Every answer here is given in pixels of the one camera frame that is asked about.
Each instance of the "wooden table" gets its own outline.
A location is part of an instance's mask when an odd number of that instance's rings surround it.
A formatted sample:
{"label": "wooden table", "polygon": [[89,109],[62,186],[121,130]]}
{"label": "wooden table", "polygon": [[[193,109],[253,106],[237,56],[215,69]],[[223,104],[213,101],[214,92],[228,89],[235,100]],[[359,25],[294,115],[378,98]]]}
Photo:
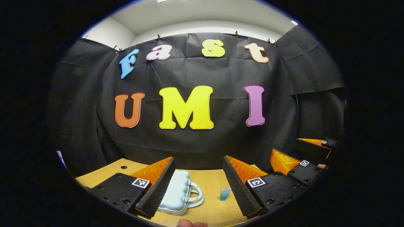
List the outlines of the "wooden table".
{"label": "wooden table", "polygon": [[[121,169],[121,166],[127,166],[127,169]],[[117,172],[129,175],[146,166],[138,162],[120,159],[94,172],[77,177],[76,180],[83,186],[92,188]],[[247,218],[241,214],[233,192],[230,192],[229,197],[225,201],[219,200],[220,189],[230,187],[222,169],[187,171],[191,180],[202,190],[204,195],[203,203],[187,209],[187,212],[181,216],[158,210],[151,220],[141,218],[169,227],[175,227],[179,219],[188,219],[191,222],[206,222],[209,227],[232,226],[247,221]]]}

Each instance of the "blue letter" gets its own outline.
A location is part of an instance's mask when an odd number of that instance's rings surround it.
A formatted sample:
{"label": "blue letter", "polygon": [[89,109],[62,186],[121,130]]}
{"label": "blue letter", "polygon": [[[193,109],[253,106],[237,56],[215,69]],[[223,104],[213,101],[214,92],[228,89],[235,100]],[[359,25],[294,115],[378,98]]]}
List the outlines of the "blue letter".
{"label": "blue letter", "polygon": [[134,49],[130,54],[128,54],[119,62],[122,67],[121,79],[125,78],[125,76],[133,70],[133,66],[131,66],[130,64],[133,65],[135,63],[135,54],[137,53],[139,53],[139,49]]}

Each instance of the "white bag-shaped object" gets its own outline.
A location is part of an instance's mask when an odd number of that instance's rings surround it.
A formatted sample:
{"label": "white bag-shaped object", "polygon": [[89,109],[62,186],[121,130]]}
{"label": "white bag-shaped object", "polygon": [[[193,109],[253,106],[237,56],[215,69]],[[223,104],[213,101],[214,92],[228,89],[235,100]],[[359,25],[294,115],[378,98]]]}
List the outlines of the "white bag-shaped object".
{"label": "white bag-shaped object", "polygon": [[[191,192],[197,193],[198,197],[190,198]],[[158,210],[165,213],[183,215],[187,211],[187,208],[198,206],[203,200],[202,191],[197,184],[191,181],[189,172],[175,170]]]}

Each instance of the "orange letter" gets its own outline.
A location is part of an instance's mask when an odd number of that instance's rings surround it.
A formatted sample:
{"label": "orange letter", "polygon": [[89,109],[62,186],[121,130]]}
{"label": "orange letter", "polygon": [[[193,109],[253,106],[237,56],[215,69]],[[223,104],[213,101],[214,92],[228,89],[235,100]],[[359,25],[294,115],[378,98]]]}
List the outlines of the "orange letter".
{"label": "orange letter", "polygon": [[269,61],[268,57],[263,57],[261,51],[264,51],[264,48],[258,46],[256,43],[250,43],[244,46],[245,49],[250,50],[251,57],[259,63],[267,63]]}
{"label": "orange letter", "polygon": [[126,118],[124,116],[125,101],[128,99],[127,95],[117,95],[115,97],[115,121],[124,128],[132,128],[137,125],[140,117],[140,102],[145,97],[143,93],[134,93],[131,98],[133,99],[132,117]]}

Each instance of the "yellow letter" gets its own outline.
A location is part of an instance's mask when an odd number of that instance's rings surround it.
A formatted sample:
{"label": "yellow letter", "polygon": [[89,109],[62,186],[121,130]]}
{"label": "yellow letter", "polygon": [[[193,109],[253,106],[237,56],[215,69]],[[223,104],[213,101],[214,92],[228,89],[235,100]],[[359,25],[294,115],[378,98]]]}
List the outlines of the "yellow letter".
{"label": "yellow letter", "polygon": [[206,57],[221,57],[225,55],[224,44],[220,40],[205,40],[202,42],[202,54]]}
{"label": "yellow letter", "polygon": [[269,61],[268,57],[263,57],[261,54],[261,51],[264,51],[264,48],[258,46],[256,43],[253,42],[248,45],[245,45],[244,48],[250,50],[250,54],[256,62],[267,63]]}
{"label": "yellow letter", "polygon": [[211,129],[213,122],[210,120],[209,97],[213,89],[209,86],[197,86],[189,95],[185,103],[176,88],[163,88],[159,94],[163,96],[163,121],[162,129],[174,129],[173,114],[181,128],[185,128],[191,113],[193,119],[189,126],[192,129]]}

